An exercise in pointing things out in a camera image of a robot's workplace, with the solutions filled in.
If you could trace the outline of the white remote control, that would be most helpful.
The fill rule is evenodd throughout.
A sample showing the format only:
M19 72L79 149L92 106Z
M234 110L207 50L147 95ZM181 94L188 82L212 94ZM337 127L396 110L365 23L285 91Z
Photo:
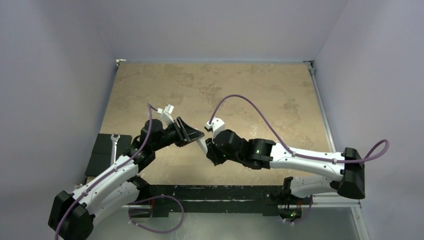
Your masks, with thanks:
M196 139L195 141L198 144L198 146L200 147L200 149L202 150L202 152L204 153L204 155L207 155L208 147L207 147L207 144L206 144L206 140L203 137L201 137L199 139Z

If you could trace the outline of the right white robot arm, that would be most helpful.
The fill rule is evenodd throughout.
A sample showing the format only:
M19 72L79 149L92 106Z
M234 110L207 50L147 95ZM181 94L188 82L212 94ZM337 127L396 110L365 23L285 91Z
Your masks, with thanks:
M354 200L362 200L366 195L365 165L358 161L359 153L354 148L330 153L285 149L281 143L268 139L246 140L229 129L206 139L204 145L206 157L215 166L233 161L253 170L290 169L310 173L307 177L284 179L277 196L288 204L323 193L337 193Z

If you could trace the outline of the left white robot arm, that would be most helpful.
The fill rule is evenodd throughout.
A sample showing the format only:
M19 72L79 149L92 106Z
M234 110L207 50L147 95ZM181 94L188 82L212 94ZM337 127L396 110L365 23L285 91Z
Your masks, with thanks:
M148 201L150 185L138 174L156 158L156 151L170 145L183 147L204 135L180 117L167 127L159 119L148 120L139 139L104 172L72 193L61 191L56 195L48 226L55 231L56 238L87 239L100 221L122 206Z

